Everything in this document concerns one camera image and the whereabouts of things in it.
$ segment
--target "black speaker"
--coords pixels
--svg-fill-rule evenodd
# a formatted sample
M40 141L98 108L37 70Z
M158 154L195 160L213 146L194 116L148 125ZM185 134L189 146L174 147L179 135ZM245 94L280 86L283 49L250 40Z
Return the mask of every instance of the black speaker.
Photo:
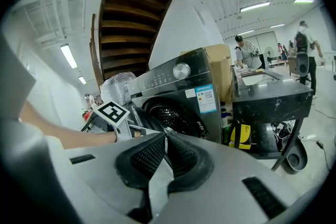
M309 69L308 54L304 52L298 52L296 55L296 70L299 76L304 77L307 75Z

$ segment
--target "washing machine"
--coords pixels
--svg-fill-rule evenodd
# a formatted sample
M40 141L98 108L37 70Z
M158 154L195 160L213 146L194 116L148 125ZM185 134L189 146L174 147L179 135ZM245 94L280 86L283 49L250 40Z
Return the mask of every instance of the washing machine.
M128 84L135 106L173 130L222 142L217 86L203 48L180 55Z

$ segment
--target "sink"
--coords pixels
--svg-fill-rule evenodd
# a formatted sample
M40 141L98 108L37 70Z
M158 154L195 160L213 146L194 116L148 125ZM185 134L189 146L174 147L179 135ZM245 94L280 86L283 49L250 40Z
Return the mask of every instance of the sink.
M276 79L272 76L270 76L269 74L266 73L261 73L261 74L255 74L255 75L251 75L251 76L247 76L247 77L243 77L242 80L244 82L244 84L246 86L250 86L250 85L254 85L257 84L261 81L267 82L270 81L271 79Z

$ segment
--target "washing machine door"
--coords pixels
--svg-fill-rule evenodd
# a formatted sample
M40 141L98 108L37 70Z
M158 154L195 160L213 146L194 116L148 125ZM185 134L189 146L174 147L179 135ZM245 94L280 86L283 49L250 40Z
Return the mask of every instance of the washing machine door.
M163 97L151 98L143 108L148 115L178 133L208 139L208 131L200 117L175 100Z

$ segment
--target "black rubber pad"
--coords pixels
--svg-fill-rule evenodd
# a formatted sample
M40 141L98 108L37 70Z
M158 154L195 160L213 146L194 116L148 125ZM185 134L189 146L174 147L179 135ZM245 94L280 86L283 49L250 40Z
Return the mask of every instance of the black rubber pad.
M92 154L88 154L88 155L83 155L83 156L71 158L70 161L71 161L72 164L78 164L78 163L86 162L86 161L89 161L89 160L95 159L95 158L96 157L94 157Z
M256 177L243 179L244 185L257 200L266 215L272 219L286 210L279 200Z

